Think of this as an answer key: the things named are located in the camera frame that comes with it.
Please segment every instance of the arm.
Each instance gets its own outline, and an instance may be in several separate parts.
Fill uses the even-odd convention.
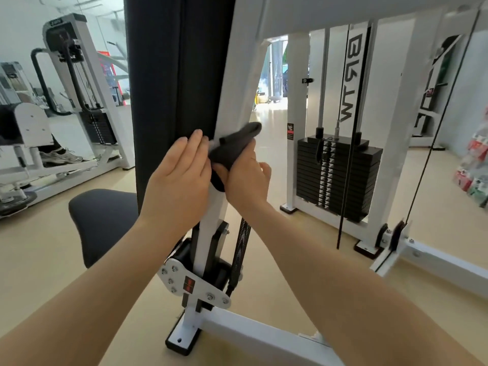
[[[171,249],[203,216],[211,175],[207,153],[201,131],[175,142],[149,180],[135,225],[93,267],[0,339],[2,365],[100,362]]]
[[[275,211],[266,202],[271,169],[257,163],[254,145],[230,172],[218,164],[214,169],[229,202],[263,240],[308,317],[346,365],[481,365],[381,277]]]

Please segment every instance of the white sneaker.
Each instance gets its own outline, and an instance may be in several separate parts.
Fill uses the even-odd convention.
[[[74,155],[72,151],[69,149],[65,149],[66,151],[64,154],[59,154],[58,150],[54,150],[50,153],[39,152],[40,158],[42,159],[42,163],[54,163],[54,164],[74,164],[74,163],[81,163],[83,161],[83,157],[79,157]]]

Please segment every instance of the warning sticker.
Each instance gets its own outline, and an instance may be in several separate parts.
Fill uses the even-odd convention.
[[[193,288],[195,287],[195,280],[185,276],[185,283],[183,284],[183,289],[188,293],[193,293]]]
[[[287,126],[288,126],[288,131],[286,133],[286,138],[288,140],[293,140],[293,135],[295,134],[295,130],[294,130],[295,125],[293,123],[288,123]]]

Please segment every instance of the black backrest pad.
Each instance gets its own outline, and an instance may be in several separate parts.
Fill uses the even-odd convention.
[[[177,138],[213,138],[234,3],[125,0],[139,208]]]

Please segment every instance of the hand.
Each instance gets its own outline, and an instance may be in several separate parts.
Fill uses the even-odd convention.
[[[271,179],[271,167],[256,161],[255,147],[256,140],[253,139],[234,162],[230,172],[221,164],[213,165],[224,184],[227,200],[245,219],[255,208],[266,204]]]
[[[180,239],[207,209],[211,174],[208,137],[196,130],[178,139],[149,179],[138,222]]]

